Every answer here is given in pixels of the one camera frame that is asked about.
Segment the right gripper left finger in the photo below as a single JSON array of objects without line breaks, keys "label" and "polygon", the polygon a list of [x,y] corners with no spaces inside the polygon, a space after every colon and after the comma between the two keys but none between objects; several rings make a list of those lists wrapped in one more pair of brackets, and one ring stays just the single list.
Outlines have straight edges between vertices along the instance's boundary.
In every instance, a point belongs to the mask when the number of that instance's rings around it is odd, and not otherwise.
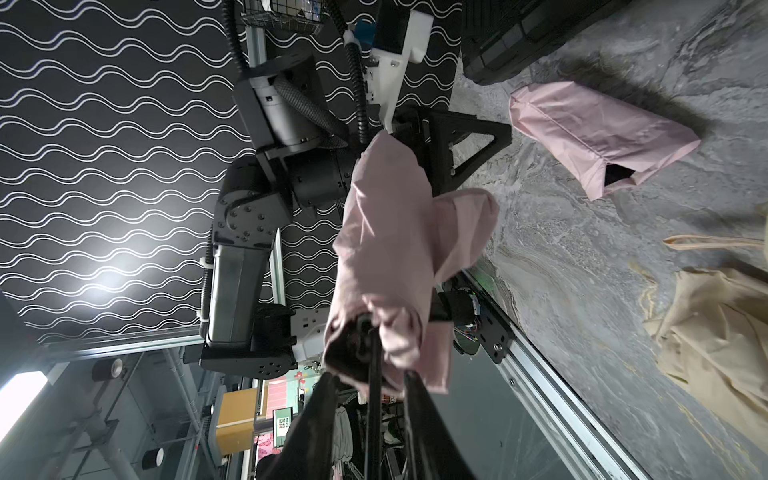
[{"label": "right gripper left finger", "polygon": [[257,479],[331,479],[337,392],[334,376],[324,373],[280,454]]}]

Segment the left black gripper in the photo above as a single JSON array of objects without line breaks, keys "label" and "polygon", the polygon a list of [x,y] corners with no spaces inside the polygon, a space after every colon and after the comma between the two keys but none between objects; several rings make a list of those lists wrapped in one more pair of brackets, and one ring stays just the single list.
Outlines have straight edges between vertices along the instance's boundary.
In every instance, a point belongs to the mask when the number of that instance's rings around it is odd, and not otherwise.
[{"label": "left black gripper", "polygon": [[[392,136],[415,154],[433,195],[457,190],[512,142],[508,123],[424,107],[398,110],[393,128]],[[289,157],[287,169],[296,204],[317,209],[343,200],[353,168],[366,148],[353,135],[346,147],[318,148]]]}]

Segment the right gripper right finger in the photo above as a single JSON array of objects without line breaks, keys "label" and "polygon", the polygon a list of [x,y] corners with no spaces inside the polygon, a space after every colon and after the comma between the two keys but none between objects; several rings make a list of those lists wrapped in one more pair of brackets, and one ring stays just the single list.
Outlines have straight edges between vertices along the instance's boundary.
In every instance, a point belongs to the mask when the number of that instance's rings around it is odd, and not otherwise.
[{"label": "right gripper right finger", "polygon": [[408,479],[475,479],[417,372],[404,376]]}]

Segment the pink sleeved umbrella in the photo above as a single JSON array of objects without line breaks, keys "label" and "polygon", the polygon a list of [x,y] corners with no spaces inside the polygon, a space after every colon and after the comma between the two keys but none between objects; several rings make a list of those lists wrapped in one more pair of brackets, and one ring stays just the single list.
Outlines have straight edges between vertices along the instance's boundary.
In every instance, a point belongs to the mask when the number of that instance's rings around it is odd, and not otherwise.
[{"label": "pink sleeved umbrella", "polygon": [[428,391],[449,390],[453,328],[429,319],[434,287],[472,266],[491,239],[499,206],[483,189],[433,196],[414,152],[380,131],[352,172],[333,248],[337,278],[323,364],[361,391],[357,318],[369,313],[383,349],[383,390],[401,396],[407,371]]}]

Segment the pink umbrella sleeve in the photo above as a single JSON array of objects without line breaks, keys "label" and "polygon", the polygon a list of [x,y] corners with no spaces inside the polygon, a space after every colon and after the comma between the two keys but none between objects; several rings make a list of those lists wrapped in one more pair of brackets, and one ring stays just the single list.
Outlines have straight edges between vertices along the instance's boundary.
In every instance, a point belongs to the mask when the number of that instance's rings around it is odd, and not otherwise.
[{"label": "pink umbrella sleeve", "polygon": [[512,127],[541,143],[589,200],[638,186],[701,144],[689,127],[573,81],[510,94]]}]

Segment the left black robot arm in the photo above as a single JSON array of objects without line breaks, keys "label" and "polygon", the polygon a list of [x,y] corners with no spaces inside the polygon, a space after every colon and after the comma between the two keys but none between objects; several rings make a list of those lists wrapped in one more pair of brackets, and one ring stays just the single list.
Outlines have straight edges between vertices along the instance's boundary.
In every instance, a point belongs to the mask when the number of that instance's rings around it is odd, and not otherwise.
[{"label": "left black robot arm", "polygon": [[370,315],[383,378],[407,371],[446,389],[454,327],[435,316],[434,288],[474,264],[498,218],[494,197],[465,180],[511,141],[509,126],[457,112],[409,108],[394,133],[369,145],[327,108],[311,55],[243,65],[233,95],[255,151],[227,169],[214,210],[201,303],[201,364],[270,379],[304,356],[287,307],[260,302],[276,233],[295,207],[342,201],[333,248],[337,277],[323,338],[324,365],[369,381],[358,321]]}]

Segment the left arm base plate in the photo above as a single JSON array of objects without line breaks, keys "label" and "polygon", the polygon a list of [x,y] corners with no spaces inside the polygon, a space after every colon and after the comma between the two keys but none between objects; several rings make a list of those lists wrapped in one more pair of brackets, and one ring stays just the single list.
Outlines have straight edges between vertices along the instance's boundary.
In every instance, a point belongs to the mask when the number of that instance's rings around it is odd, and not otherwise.
[{"label": "left arm base plate", "polygon": [[493,297],[468,273],[460,272],[433,292],[431,321],[453,326],[453,349],[474,356],[484,351],[500,365],[515,339],[513,322]]}]

